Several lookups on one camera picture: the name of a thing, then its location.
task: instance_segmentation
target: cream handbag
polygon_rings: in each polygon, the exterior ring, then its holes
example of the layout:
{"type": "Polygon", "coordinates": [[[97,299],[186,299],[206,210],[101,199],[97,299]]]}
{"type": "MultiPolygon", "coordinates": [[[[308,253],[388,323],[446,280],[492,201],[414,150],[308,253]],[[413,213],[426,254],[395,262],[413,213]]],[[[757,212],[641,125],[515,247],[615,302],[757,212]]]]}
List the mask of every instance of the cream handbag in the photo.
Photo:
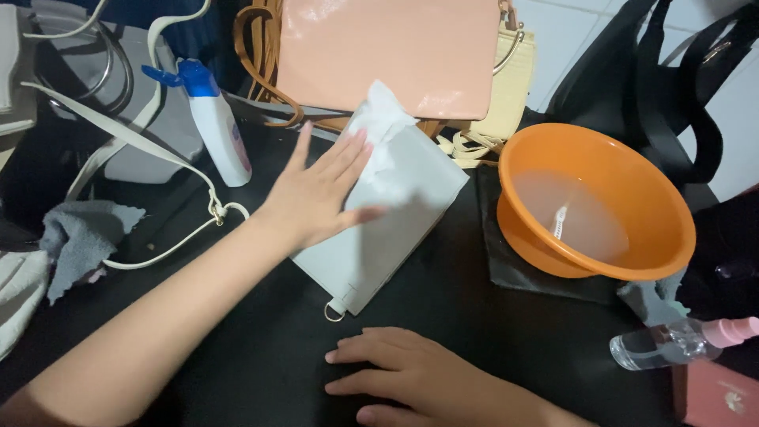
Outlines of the cream handbag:
{"type": "Polygon", "coordinates": [[[516,132],[527,102],[535,62],[535,35],[525,31],[523,23],[516,23],[516,9],[511,5],[506,16],[499,28],[487,117],[450,122],[449,126],[461,129],[453,141],[437,137],[440,148],[465,169],[493,163],[479,159],[490,151],[500,153],[503,141],[516,132]]]}

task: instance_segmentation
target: white bottle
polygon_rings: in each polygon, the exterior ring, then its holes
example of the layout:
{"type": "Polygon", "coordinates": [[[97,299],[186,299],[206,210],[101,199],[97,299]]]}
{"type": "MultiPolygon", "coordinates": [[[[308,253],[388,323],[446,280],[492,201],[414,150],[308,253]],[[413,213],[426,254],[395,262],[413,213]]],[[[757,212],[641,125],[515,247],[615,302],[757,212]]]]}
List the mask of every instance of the white bottle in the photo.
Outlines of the white bottle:
{"type": "Polygon", "coordinates": [[[190,97],[197,130],[224,183],[228,187],[247,184],[252,173],[250,161],[235,117],[213,74],[199,61],[188,59],[179,63],[178,76],[190,97]]]}

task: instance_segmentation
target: pink spray nozzle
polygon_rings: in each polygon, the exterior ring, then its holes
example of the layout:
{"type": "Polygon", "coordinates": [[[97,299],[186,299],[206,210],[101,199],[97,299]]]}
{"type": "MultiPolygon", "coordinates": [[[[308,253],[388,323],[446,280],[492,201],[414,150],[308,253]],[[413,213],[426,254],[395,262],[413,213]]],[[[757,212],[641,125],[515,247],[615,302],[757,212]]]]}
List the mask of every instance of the pink spray nozzle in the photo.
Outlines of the pink spray nozzle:
{"type": "Polygon", "coordinates": [[[759,336],[759,318],[708,321],[704,323],[703,331],[711,345],[723,349],[759,336]]]}

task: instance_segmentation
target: fingernail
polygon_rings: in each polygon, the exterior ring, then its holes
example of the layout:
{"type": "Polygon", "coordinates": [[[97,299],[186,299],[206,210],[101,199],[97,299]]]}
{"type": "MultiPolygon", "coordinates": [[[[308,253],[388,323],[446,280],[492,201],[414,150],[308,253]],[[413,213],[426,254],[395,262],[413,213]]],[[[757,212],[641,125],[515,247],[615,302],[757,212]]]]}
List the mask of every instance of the fingernail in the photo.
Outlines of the fingernail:
{"type": "Polygon", "coordinates": [[[374,412],[372,412],[371,409],[364,406],[358,410],[358,413],[356,414],[356,421],[358,421],[359,424],[363,425],[373,425],[376,421],[376,417],[374,416],[374,412]]]}

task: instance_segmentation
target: soapy water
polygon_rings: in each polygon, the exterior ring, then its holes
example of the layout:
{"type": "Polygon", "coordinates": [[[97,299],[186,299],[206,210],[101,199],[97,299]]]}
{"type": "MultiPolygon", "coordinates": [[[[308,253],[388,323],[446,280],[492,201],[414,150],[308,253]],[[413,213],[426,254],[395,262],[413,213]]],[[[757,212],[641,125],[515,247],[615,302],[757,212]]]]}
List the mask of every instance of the soapy water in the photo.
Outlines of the soapy water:
{"type": "Polygon", "coordinates": [[[533,170],[518,174],[512,183],[537,222],[574,250],[609,264],[629,250],[625,228],[580,179],[533,170]]]}

